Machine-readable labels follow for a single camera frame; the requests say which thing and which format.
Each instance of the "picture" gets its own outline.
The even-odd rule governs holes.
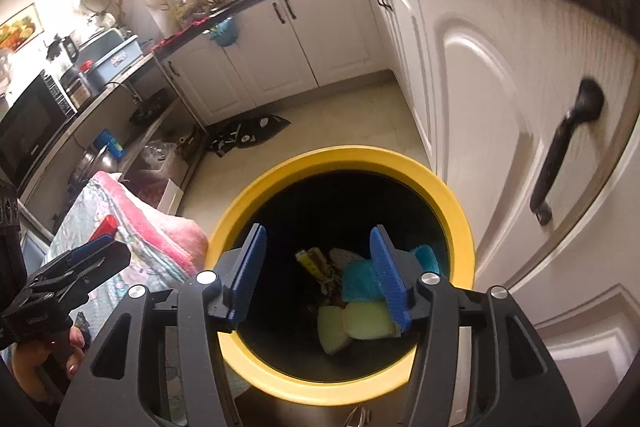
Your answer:
[[[32,4],[0,27],[0,48],[16,52],[43,31],[36,5]]]

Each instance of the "microwave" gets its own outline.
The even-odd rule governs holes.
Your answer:
[[[2,117],[0,168],[18,193],[76,112],[60,83],[41,71]]]

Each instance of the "blue gripper pad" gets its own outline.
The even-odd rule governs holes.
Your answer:
[[[401,331],[407,331],[412,322],[412,286],[424,270],[413,253],[396,250],[382,225],[371,230],[369,250],[389,314]]]
[[[252,226],[242,251],[232,268],[235,277],[230,286],[231,306],[227,319],[237,325],[246,319],[255,283],[267,252],[267,231],[262,225]]]

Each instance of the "blue can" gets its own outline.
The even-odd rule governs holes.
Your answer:
[[[110,133],[109,129],[104,129],[94,140],[94,147],[98,151],[105,145],[116,160],[120,161],[124,158],[126,151],[122,148],[122,145],[118,143],[118,140],[113,137],[113,134]]]

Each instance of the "kitchen floor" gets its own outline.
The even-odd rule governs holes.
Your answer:
[[[207,153],[182,198],[180,215],[210,235],[235,197],[260,174],[299,154],[334,145],[372,145],[429,166],[396,82],[362,87],[278,111],[291,122],[262,145]]]

